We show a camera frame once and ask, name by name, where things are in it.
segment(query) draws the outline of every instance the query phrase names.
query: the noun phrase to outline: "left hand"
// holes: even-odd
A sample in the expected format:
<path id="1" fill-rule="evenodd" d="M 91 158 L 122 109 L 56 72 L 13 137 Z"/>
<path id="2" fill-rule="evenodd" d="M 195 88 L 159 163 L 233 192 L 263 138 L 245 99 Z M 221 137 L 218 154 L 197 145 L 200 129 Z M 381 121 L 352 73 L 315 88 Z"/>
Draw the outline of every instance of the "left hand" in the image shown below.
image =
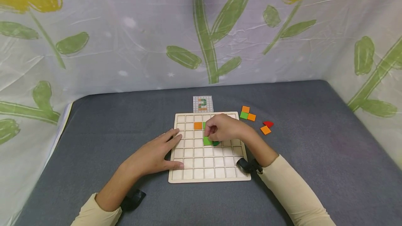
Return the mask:
<path id="1" fill-rule="evenodd" d="M 139 177 L 157 173 L 164 170 L 176 170 L 184 168 L 179 161 L 165 160 L 166 154 L 180 141 L 182 135 L 174 137 L 178 129 L 171 129 L 155 139 L 144 144 L 134 154 L 122 163 L 129 173 L 137 173 Z"/>

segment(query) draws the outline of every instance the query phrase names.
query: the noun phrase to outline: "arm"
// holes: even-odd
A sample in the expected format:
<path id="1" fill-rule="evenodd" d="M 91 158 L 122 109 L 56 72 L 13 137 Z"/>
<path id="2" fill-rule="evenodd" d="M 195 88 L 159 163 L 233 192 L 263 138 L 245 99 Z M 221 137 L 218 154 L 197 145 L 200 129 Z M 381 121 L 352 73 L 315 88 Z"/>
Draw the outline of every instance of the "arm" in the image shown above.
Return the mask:
<path id="1" fill-rule="evenodd" d="M 71 226 L 114 226 L 121 215 L 120 204 L 131 187 L 144 175 L 184 168 L 183 163 L 165 160 L 165 155 L 181 139 L 178 129 L 171 129 L 144 144 L 116 170 L 98 194 L 93 194 L 81 208 Z"/>
<path id="2" fill-rule="evenodd" d="M 207 121 L 204 135 L 212 141 L 242 140 L 263 167 L 262 181 L 296 226 L 335 225 L 309 185 L 250 126 L 220 114 Z"/>

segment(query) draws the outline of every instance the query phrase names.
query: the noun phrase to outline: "gray fabric surface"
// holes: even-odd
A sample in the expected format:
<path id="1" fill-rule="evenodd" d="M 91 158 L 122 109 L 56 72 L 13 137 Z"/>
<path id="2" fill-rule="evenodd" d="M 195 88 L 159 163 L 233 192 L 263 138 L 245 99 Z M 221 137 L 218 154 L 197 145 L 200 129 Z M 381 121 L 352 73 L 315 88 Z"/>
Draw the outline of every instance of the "gray fabric surface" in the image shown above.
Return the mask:
<path id="1" fill-rule="evenodd" d="M 312 187 L 335 223 L 402 225 L 402 172 L 325 81 L 102 94 L 77 100 L 66 130 L 27 201 L 18 226 L 69 225 L 80 207 L 142 144 L 192 112 L 192 97 L 246 121 Z M 137 183 L 147 196 L 118 225 L 292 225 L 273 194 L 251 181 L 169 184 L 168 173 Z"/>

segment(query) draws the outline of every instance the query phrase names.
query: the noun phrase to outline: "red piece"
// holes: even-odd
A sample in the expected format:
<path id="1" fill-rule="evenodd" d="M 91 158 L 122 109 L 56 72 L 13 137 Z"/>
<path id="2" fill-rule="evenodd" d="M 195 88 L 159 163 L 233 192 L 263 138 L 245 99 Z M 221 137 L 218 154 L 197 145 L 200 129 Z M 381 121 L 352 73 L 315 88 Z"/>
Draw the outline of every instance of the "red piece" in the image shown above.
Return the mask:
<path id="1" fill-rule="evenodd" d="M 268 126 L 269 128 L 271 128 L 274 125 L 274 123 L 270 121 L 264 121 L 263 124 Z"/>

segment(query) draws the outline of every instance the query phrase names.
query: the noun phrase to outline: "colored block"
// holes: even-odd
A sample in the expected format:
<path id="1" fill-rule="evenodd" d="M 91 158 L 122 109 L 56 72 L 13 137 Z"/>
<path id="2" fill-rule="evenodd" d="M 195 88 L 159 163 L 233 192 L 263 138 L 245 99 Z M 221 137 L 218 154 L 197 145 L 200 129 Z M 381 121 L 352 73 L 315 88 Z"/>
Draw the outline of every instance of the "colored block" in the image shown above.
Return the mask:
<path id="1" fill-rule="evenodd" d="M 212 145 L 212 141 L 208 139 L 207 136 L 204 136 L 204 146 Z"/>
<path id="2" fill-rule="evenodd" d="M 194 122 L 194 130 L 202 129 L 202 122 Z"/>
<path id="3" fill-rule="evenodd" d="M 264 133 L 264 134 L 269 134 L 271 133 L 271 129 L 267 126 L 263 126 L 262 128 L 260 128 L 260 130 Z"/>
<path id="4" fill-rule="evenodd" d="M 270 121 L 264 121 L 263 124 L 268 126 L 269 128 L 271 128 L 274 125 L 274 123 Z"/>
<path id="5" fill-rule="evenodd" d="M 241 108 L 241 111 L 244 112 L 244 113 L 249 113 L 250 112 L 250 107 L 243 106 Z"/>
<path id="6" fill-rule="evenodd" d="M 248 117 L 247 117 L 247 120 L 255 121 L 255 118 L 256 118 L 256 115 L 255 115 L 255 114 L 249 113 L 249 114 L 248 114 Z"/>
<path id="7" fill-rule="evenodd" d="M 244 112 L 240 113 L 240 118 L 247 120 L 247 117 L 248 117 L 248 113 L 244 113 Z"/>

